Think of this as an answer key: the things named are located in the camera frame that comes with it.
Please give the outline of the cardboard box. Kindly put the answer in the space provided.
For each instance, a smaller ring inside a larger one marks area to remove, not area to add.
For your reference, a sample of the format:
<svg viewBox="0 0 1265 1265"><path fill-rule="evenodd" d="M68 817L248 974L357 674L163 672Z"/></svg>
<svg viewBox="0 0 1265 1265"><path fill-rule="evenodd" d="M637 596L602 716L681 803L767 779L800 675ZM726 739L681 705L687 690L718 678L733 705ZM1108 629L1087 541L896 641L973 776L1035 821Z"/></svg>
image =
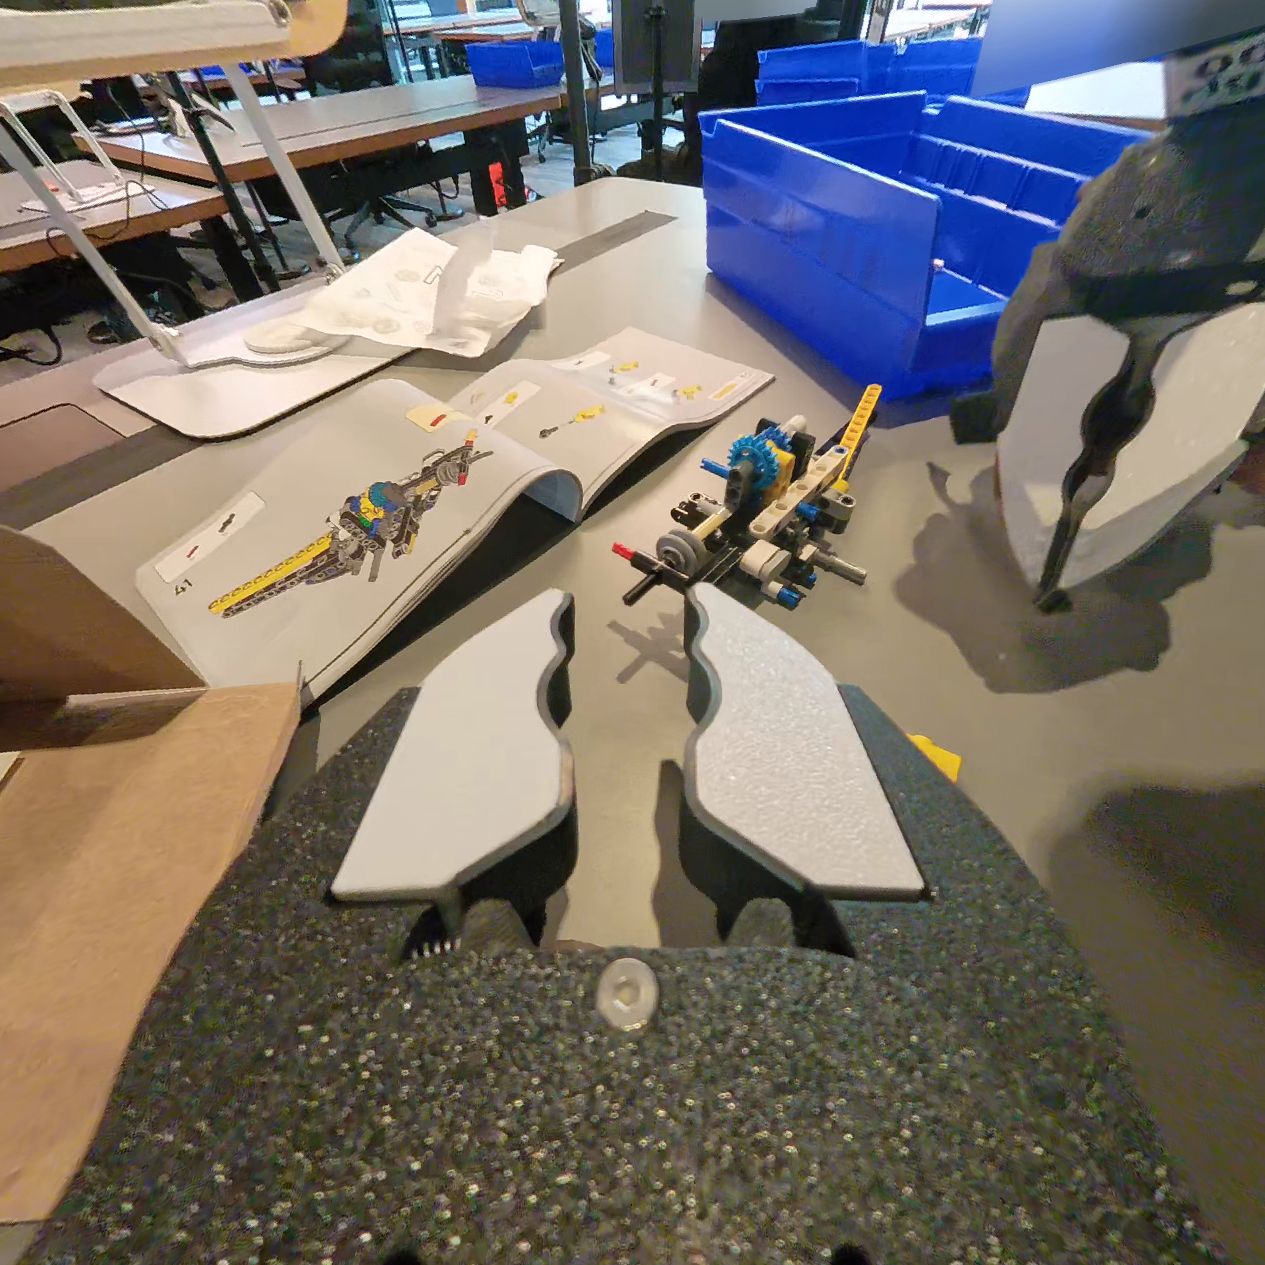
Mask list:
<svg viewBox="0 0 1265 1265"><path fill-rule="evenodd" d="M2 1222L84 1162L188 925L291 748L294 677L214 689L53 546L2 531Z"/></svg>

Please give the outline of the large blue plastic bin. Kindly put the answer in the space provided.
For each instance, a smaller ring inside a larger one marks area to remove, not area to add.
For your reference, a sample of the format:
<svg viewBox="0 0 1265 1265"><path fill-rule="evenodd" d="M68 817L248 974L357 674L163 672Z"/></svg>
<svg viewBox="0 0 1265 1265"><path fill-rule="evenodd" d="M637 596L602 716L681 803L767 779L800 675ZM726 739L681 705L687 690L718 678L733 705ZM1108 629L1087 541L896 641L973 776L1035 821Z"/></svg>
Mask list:
<svg viewBox="0 0 1265 1265"><path fill-rule="evenodd" d="M700 133L709 272L890 401L989 379L1033 251L1151 139L920 93L712 112Z"/></svg>

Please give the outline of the lego instruction booklet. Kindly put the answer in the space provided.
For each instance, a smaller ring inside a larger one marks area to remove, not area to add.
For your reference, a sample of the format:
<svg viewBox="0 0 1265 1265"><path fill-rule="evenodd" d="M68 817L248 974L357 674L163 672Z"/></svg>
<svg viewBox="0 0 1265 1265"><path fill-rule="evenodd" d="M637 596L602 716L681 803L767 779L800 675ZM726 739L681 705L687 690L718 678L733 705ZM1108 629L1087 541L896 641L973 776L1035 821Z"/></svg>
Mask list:
<svg viewBox="0 0 1265 1265"><path fill-rule="evenodd" d="M511 359L437 401L378 379L339 394L200 526L137 570L208 686L336 684L512 505L565 525L660 442L709 428L774 374L636 327Z"/></svg>

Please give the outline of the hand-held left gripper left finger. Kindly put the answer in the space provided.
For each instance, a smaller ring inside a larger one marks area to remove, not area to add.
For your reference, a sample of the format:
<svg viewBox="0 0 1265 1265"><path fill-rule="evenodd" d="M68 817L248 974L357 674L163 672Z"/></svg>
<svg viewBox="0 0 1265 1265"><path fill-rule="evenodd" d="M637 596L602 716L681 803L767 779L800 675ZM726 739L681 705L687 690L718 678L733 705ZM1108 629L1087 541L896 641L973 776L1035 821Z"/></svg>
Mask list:
<svg viewBox="0 0 1265 1265"><path fill-rule="evenodd" d="M545 591L428 674L331 880L336 901L455 895L565 823L574 624L574 596Z"/></svg>

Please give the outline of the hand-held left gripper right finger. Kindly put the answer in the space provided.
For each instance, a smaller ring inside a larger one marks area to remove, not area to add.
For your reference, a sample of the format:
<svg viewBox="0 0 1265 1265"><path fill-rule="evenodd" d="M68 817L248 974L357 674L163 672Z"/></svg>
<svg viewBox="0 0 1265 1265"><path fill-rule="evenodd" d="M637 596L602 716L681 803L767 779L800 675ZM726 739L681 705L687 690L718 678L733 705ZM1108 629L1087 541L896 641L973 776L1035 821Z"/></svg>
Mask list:
<svg viewBox="0 0 1265 1265"><path fill-rule="evenodd" d="M715 586L685 597L685 803L797 892L925 897L928 883L840 687Z"/></svg>

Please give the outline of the long wooden desk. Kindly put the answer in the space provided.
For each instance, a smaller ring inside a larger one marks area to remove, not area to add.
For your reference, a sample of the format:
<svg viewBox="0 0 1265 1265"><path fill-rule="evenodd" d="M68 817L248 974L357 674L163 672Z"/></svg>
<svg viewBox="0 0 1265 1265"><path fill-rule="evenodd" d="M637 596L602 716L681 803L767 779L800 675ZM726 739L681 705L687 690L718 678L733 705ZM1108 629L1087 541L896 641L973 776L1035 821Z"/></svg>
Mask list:
<svg viewBox="0 0 1265 1265"><path fill-rule="evenodd" d="M557 86L498 90L477 86L471 76L395 85L262 106L262 115L295 169L402 148L495 126L524 121L566 103ZM233 183L273 177L274 165L241 108L227 115L232 127L209 121L209 141ZM215 175L196 139L160 132L95 136L117 165L169 174L176 180L214 184Z"/></svg>

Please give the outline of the white desk stand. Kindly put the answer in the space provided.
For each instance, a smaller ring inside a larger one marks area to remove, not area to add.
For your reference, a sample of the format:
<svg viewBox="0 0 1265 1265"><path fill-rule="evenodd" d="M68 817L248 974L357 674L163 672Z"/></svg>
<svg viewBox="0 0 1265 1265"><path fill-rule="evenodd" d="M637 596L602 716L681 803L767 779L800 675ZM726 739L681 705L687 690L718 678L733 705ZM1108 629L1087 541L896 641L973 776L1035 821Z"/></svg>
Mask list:
<svg viewBox="0 0 1265 1265"><path fill-rule="evenodd" d="M5 162L149 344L149 352L128 353L98 374L93 385L185 437L220 440L253 433L410 350L396 336L389 343L330 336L294 321L301 296L285 296L271 321L248 314L230 317L226 335L154 324L32 163L36 142L17 126L9 100L35 94L65 106L60 85L181 73L218 62L319 249L327 278L336 279L343 272L336 246L273 126L264 120L241 64L322 53L343 34L346 8L334 2L3 4Z"/></svg>

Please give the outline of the lego model assembly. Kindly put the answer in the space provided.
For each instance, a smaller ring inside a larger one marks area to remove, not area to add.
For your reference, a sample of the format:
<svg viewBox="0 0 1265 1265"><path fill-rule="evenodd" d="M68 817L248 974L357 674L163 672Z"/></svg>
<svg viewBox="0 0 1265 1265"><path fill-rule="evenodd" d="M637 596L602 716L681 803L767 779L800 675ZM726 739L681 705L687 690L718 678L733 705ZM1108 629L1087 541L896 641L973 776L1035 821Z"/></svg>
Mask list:
<svg viewBox="0 0 1265 1265"><path fill-rule="evenodd" d="M720 498L681 501L672 511L675 528L652 552L611 547L639 576L623 606L657 589L682 596L703 583L729 583L756 603L795 611L819 574L864 586L866 570L845 561L831 541L855 511L849 480L881 394L879 385L869 385L830 440L818 442L804 416L764 419L730 445L723 463L703 461L723 483Z"/></svg>

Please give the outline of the small blue plastic bin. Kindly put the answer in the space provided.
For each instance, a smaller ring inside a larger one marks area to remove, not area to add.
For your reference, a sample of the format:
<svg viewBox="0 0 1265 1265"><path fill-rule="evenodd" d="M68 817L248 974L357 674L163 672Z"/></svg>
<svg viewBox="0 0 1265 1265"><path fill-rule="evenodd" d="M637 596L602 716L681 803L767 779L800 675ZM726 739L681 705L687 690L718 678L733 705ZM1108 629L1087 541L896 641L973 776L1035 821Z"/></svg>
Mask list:
<svg viewBox="0 0 1265 1265"><path fill-rule="evenodd" d="M467 43L468 73L479 88L506 91L551 91L565 77L560 43Z"/></svg>

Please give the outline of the black pole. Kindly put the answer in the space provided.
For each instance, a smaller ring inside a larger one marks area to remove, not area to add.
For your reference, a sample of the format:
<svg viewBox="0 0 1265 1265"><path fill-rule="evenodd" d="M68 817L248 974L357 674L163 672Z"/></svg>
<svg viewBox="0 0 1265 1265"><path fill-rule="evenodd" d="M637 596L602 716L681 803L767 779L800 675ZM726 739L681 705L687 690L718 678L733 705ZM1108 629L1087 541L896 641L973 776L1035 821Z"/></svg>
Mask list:
<svg viewBox="0 0 1265 1265"><path fill-rule="evenodd" d="M580 34L580 5L559 2L559 43L563 52L563 83L568 129L574 154L574 186L583 187L596 180L590 144L587 68Z"/></svg>

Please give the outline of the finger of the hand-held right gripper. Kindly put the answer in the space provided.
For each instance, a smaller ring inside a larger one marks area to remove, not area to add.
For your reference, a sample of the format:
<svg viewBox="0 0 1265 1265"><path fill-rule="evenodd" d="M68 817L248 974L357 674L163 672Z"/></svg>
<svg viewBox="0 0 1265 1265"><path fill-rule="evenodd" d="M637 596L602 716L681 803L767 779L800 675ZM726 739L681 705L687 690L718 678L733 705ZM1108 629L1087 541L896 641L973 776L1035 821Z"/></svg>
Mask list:
<svg viewBox="0 0 1265 1265"><path fill-rule="evenodd" d="M1128 336L1093 318L1048 321L1038 333L997 454L1006 541L1033 594L1045 589L1065 477L1083 452L1084 412L1128 353Z"/></svg>
<svg viewBox="0 0 1265 1265"><path fill-rule="evenodd" d="M1158 541L1242 461L1263 392L1263 305L1181 332L1134 335L1117 380L1086 416L1069 471L1059 588L1075 591Z"/></svg>

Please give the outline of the grey monitor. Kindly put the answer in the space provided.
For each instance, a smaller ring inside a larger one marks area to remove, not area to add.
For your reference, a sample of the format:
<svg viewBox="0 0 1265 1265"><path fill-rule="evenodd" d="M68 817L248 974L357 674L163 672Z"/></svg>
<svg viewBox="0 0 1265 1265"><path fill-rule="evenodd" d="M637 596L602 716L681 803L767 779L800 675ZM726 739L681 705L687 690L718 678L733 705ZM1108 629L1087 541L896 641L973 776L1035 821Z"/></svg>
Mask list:
<svg viewBox="0 0 1265 1265"><path fill-rule="evenodd" d="M622 96L694 91L702 64L696 2L613 2L613 82Z"/></svg>

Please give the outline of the clear plastic bag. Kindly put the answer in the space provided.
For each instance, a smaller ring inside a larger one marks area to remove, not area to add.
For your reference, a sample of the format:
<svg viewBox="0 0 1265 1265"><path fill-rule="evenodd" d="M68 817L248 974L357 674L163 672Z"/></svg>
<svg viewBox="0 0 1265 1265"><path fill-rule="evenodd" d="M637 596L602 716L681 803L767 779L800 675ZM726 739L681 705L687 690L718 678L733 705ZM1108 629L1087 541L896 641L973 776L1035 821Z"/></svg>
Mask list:
<svg viewBox="0 0 1265 1265"><path fill-rule="evenodd" d="M495 243L489 224L477 219L461 233L441 239L444 245L453 246L453 254L437 284L432 317L432 335L437 338L456 338L467 323L470 282L491 258Z"/></svg>

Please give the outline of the white printed parts bag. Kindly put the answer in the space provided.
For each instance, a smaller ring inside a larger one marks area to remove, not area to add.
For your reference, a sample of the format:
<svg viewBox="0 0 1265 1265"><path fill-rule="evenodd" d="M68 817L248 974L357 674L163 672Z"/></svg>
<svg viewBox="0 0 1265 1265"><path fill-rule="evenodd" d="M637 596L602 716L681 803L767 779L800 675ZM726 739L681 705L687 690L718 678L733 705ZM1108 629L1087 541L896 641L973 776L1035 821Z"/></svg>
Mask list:
<svg viewBox="0 0 1265 1265"><path fill-rule="evenodd" d="M467 323L456 338L432 335L438 279L453 254L443 237L422 230L355 264L312 297L295 318L300 327L331 338L360 338L414 352L464 359L494 350L548 293L559 254L542 246L492 249L468 285Z"/></svg>

